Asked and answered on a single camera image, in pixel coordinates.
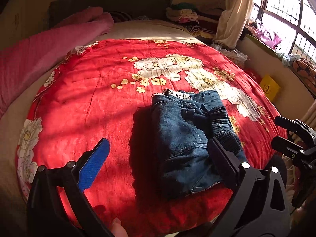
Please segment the left hand red nails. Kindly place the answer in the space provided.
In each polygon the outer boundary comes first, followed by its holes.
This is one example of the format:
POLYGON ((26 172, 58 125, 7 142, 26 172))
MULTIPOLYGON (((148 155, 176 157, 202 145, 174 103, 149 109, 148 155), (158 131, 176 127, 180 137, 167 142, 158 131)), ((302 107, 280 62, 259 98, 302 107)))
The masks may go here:
POLYGON ((113 220, 110 231, 115 237, 128 237, 122 222, 118 218, 113 220))

